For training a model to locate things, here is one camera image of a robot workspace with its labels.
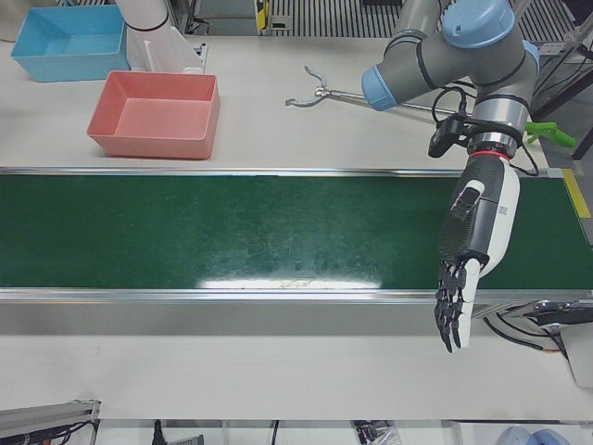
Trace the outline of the robot hand grey white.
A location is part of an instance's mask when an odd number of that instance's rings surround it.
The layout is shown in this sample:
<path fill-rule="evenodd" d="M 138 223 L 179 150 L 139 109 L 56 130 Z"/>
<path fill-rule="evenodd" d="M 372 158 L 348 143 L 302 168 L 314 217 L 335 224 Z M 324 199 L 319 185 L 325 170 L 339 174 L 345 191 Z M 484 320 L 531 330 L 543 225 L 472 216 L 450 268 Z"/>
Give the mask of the robot hand grey white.
<path fill-rule="evenodd" d="M 509 160 L 480 151 L 468 158 L 439 237 L 435 324 L 447 351 L 467 349 L 476 290 L 504 258 L 520 195 Z"/>

